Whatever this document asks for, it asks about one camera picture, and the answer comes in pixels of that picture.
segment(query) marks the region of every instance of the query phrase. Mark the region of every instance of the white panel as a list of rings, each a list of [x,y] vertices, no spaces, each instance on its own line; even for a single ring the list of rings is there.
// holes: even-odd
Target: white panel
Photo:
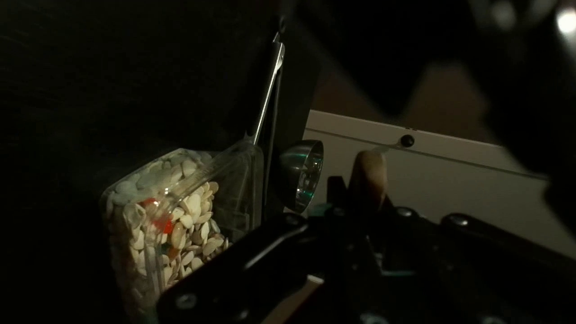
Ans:
[[[576,258],[575,240],[543,202],[546,181],[528,177],[525,170],[514,170],[514,164],[505,164],[505,172],[496,170],[494,164],[483,168],[480,164],[435,157],[431,152],[418,154],[379,145],[377,141],[348,139],[336,136],[337,130],[334,128],[334,134],[305,132],[305,139],[319,139],[327,146],[323,181],[314,204],[327,202],[327,179],[330,175],[341,175],[348,182],[357,154],[382,148],[390,164],[390,195],[397,206],[409,206],[433,222],[440,222],[449,213],[467,213]],[[444,150],[451,148],[453,143],[460,143],[460,139],[453,137],[442,139],[444,143],[438,145]],[[467,141],[467,150],[476,152],[474,145]]]

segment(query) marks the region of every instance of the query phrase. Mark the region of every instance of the white wall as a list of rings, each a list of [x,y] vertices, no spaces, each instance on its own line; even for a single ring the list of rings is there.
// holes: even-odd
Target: white wall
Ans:
[[[408,134],[417,145],[399,148]],[[357,154],[381,148],[390,166],[388,193],[397,206],[409,206],[433,222],[467,213],[576,258],[575,240],[543,202],[546,179],[530,175],[499,146],[316,110],[305,139],[319,139],[327,150],[316,204],[327,200],[328,177],[348,181]]]

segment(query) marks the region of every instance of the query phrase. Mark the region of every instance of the clear plastic bag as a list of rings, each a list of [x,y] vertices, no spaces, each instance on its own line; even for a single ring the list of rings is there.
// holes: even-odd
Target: clear plastic bag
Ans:
[[[264,154],[175,150],[105,191],[112,265],[134,323],[156,323],[161,294],[262,222]]]

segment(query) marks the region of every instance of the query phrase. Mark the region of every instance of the plastic bag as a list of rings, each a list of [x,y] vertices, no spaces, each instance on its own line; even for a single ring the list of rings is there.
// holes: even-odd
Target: plastic bag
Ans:
[[[105,191],[112,265],[134,323],[156,323],[161,294],[262,222],[264,154],[175,150]]]

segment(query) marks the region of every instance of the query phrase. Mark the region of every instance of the white surface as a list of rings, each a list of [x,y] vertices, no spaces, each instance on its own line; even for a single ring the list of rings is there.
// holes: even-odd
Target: white surface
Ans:
[[[417,145],[399,148],[408,134]],[[409,206],[435,222],[467,213],[576,258],[575,240],[543,202],[546,181],[525,172],[499,146],[323,112],[310,114],[305,139],[319,139],[327,150],[314,204],[327,200],[328,177],[348,181],[357,154],[381,148],[390,166],[388,193],[397,206]]]

